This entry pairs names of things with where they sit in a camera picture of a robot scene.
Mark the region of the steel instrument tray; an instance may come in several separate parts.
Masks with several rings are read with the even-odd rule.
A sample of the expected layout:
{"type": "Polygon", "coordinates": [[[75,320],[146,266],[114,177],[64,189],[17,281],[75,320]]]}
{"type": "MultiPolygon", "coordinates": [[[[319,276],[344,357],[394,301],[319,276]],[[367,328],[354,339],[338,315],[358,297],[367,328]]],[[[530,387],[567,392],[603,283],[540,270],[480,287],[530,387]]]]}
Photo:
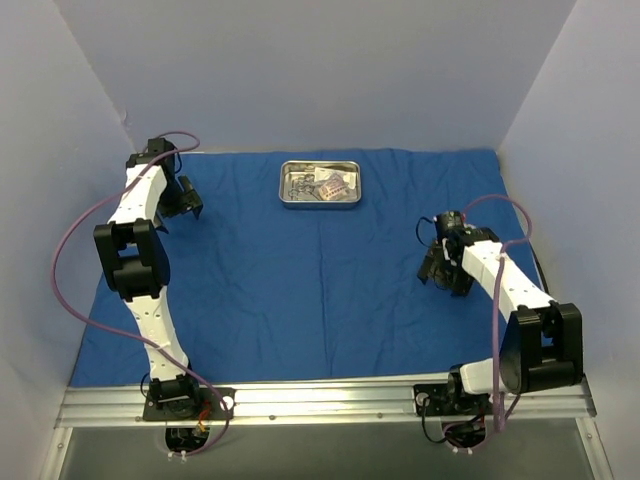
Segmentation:
{"type": "Polygon", "coordinates": [[[354,161],[346,160],[289,160],[286,161],[280,169],[279,182],[279,198],[282,204],[291,209],[350,209],[355,207],[362,198],[362,182],[360,166],[354,161]],[[316,183],[316,194],[318,201],[313,202],[294,202],[289,201],[287,192],[294,176],[303,174],[313,174],[315,167],[333,168],[345,171],[354,171],[357,173],[356,188],[350,189],[347,198],[342,201],[326,202],[322,201],[318,195],[318,187],[322,182],[316,183]]]}

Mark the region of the steel surgical scissors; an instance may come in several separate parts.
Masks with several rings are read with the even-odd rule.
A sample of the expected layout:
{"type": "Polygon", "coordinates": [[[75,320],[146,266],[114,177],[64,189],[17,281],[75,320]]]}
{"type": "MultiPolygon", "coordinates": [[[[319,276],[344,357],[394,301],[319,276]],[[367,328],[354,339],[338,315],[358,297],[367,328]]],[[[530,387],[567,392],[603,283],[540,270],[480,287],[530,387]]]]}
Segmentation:
{"type": "Polygon", "coordinates": [[[313,174],[294,176],[287,192],[287,198],[294,202],[318,201],[315,176],[313,174]]]}

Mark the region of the purple printed packet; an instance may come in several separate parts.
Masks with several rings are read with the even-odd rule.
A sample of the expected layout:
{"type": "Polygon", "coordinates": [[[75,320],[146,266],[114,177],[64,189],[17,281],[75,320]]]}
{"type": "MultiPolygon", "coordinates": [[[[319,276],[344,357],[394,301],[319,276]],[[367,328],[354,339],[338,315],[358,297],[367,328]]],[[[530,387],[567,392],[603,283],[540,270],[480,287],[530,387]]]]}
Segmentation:
{"type": "Polygon", "coordinates": [[[342,201],[350,193],[348,183],[340,175],[332,175],[318,187],[318,195],[322,201],[342,201]]]}

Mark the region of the blue surgical drape cloth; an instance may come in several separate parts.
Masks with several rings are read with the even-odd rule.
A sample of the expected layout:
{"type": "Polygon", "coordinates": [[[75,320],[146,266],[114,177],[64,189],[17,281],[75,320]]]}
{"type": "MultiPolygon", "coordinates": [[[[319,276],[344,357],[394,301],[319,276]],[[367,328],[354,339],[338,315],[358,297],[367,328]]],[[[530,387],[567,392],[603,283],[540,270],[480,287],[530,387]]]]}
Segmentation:
{"type": "Polygon", "coordinates": [[[168,221],[171,316],[193,369],[214,383],[443,372],[491,353],[491,302],[455,298],[417,271],[423,218],[469,207],[518,239],[491,150],[320,153],[361,169],[348,210],[292,210],[279,197],[287,152],[189,155],[199,217],[168,221]]]}

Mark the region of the white paper packet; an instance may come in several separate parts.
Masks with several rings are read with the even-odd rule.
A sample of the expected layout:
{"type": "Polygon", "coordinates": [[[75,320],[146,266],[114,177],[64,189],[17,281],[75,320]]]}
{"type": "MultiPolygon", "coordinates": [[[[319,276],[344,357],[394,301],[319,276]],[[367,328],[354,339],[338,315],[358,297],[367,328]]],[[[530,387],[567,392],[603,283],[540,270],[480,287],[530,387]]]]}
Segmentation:
{"type": "Polygon", "coordinates": [[[350,189],[356,188],[357,173],[354,171],[315,167],[313,175],[314,175],[314,181],[316,183],[324,182],[329,178],[331,178],[332,176],[337,176],[342,179],[342,181],[347,185],[348,188],[350,189]]]}

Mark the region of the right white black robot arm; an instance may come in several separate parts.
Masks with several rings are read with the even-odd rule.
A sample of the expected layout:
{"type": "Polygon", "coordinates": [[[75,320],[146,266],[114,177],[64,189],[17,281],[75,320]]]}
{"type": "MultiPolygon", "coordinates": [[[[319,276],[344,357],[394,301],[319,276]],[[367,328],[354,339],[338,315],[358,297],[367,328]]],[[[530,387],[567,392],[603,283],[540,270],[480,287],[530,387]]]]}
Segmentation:
{"type": "Polygon", "coordinates": [[[477,285],[492,301],[491,356],[451,368],[443,391],[453,411],[469,411],[480,395],[519,395],[582,382],[580,310],[536,286],[490,229],[438,232],[418,278],[460,297],[477,285]]]}

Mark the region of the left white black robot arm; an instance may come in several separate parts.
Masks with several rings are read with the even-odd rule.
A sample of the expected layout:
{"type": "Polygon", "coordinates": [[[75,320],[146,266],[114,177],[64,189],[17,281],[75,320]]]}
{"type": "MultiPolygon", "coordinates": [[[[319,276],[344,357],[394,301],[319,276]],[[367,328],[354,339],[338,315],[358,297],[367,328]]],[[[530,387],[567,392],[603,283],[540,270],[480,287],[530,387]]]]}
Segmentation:
{"type": "Polygon", "coordinates": [[[181,160],[176,146],[164,138],[126,162],[126,185],[116,211],[94,228],[93,237],[107,285],[133,315],[149,361],[147,398],[179,419],[194,417],[202,405],[198,381],[186,369],[168,305],[171,278],[168,255],[159,233],[165,218],[191,213],[198,217],[202,200],[185,175],[176,174],[181,160]]]}

